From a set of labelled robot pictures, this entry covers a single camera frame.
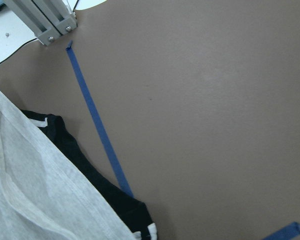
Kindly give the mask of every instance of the bolt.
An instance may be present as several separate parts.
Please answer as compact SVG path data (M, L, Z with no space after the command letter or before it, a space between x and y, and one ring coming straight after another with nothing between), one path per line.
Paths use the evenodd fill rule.
M48 41L49 41L50 43L53 43L55 40L56 40L56 39L55 39L54 36L48 37Z
M67 27L65 28L65 30L66 30L68 33L70 33L70 32L72 32L72 27L71 27L71 26L67 26Z

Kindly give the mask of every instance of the light gray fabric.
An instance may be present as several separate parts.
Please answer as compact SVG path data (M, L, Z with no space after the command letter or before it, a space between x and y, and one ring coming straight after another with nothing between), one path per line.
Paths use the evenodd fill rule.
M0 240L134 240L100 193L0 92Z

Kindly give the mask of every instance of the blue painter's tape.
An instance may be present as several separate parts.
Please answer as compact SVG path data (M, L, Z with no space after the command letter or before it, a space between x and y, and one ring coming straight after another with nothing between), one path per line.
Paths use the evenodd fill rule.
M120 188L129 196L133 197L133 193L130 189L130 186L128 184L128 181L126 179L126 176L124 174L124 171L122 170L122 167L119 163L119 160L116 156L116 153L112 147L112 144L109 140L109 137L107 135L106 129L101 121L100 115L98 113L98 110L96 108L96 105L94 103L94 100L92 99L88 86L86 84L86 81L84 79L84 76L81 72L79 63L77 61L76 55L73 51L73 49L71 48L73 41L71 40L68 44L68 46L66 47L66 52L68 54L68 57L71 61L76 79L79 83L82 95L85 99L86 105L90 111L91 117L93 119L95 128L99 134L99 137L101 139L101 142L103 144L104 150L106 152L106 155L110 161L110 164L112 166L112 169L114 171L114 174L116 176L116 179L118 180L119 186Z
M300 235L300 223L293 222L263 240L291 240Z

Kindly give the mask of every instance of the white surface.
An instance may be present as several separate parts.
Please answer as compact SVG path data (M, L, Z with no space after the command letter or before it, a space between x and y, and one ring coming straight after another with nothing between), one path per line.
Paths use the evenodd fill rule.
M106 0L80 0L75 8L75 10L85 10L102 4Z
M77 0L64 0L68 2L71 9ZM94 7L106 0L80 0L76 10L84 10ZM21 21L11 10L4 7L0 12L0 62L9 57L21 45L34 39L34 33Z

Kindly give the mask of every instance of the metal bracket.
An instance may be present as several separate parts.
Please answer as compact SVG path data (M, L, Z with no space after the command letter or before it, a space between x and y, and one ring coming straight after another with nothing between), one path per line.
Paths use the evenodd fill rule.
M77 19L62 0L3 0L44 44L77 27Z

